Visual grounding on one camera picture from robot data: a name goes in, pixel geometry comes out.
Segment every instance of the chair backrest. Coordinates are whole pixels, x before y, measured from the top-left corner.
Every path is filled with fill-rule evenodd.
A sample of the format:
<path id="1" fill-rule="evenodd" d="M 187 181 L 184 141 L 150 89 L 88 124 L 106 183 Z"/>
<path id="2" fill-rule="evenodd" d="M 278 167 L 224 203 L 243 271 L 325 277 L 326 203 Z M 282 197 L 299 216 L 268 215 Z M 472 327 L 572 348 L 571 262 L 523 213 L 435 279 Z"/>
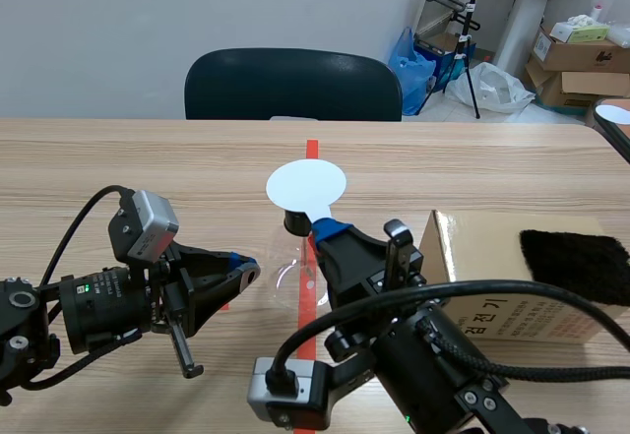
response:
<path id="1" fill-rule="evenodd" d="M 188 72 L 184 96 L 187 119 L 401 121 L 403 114 L 401 87 L 389 67 L 316 50 L 208 53 Z"/>

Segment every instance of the white round object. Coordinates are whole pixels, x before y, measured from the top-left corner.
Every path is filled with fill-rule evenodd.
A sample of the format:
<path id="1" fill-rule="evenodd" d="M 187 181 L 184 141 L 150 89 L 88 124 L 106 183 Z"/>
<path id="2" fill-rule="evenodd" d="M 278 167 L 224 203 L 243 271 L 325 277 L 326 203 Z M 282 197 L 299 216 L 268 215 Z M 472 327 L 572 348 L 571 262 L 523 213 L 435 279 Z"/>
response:
<path id="1" fill-rule="evenodd" d="M 346 175 L 333 163 L 305 159 L 278 168 L 267 180 L 267 196 L 286 211 L 306 213 L 311 222 L 330 217 L 330 206 L 346 190 Z"/>
<path id="2" fill-rule="evenodd" d="M 606 121 L 624 126 L 630 125 L 630 111 L 611 104 L 601 104 L 596 107 L 596 113 Z"/>

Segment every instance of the sink pedestal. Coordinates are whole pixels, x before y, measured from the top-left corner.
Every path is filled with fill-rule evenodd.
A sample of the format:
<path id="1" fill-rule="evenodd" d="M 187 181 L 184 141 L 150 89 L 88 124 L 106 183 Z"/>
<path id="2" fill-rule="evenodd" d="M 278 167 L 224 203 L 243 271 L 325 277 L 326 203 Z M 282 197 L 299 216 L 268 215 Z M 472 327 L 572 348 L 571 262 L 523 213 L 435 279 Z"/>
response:
<path id="1" fill-rule="evenodd" d="M 519 77 L 528 61 L 547 0 L 516 0 L 494 64 Z"/>

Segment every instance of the blue plastic bag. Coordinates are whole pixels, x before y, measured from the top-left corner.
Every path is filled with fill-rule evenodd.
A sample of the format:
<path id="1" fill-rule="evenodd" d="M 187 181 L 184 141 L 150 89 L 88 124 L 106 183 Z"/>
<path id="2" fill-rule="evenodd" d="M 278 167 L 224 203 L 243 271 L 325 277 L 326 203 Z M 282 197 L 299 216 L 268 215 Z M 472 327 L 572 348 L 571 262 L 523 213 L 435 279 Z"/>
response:
<path id="1" fill-rule="evenodd" d="M 403 114 L 414 116 L 426 98 L 426 85 L 435 71 L 435 62 L 425 60 L 413 49 L 411 28 L 398 39 L 389 61 L 403 90 Z"/>

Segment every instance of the red tape line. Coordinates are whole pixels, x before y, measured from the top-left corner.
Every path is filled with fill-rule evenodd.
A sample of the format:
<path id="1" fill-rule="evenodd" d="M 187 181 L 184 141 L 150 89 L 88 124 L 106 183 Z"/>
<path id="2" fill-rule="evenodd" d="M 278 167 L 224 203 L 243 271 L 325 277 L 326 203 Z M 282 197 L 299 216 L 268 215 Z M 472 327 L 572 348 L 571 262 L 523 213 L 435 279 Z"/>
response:
<path id="1" fill-rule="evenodd" d="M 306 141 L 306 158 L 319 158 L 319 142 Z M 317 259 L 310 245 L 306 245 L 306 265 L 300 266 L 299 273 L 299 309 L 297 314 L 297 327 L 303 328 L 317 319 Z M 315 360 L 317 357 L 317 342 L 315 338 L 307 341 L 297 350 L 297 358 Z M 295 434 L 314 434 L 308 429 L 295 429 Z"/>

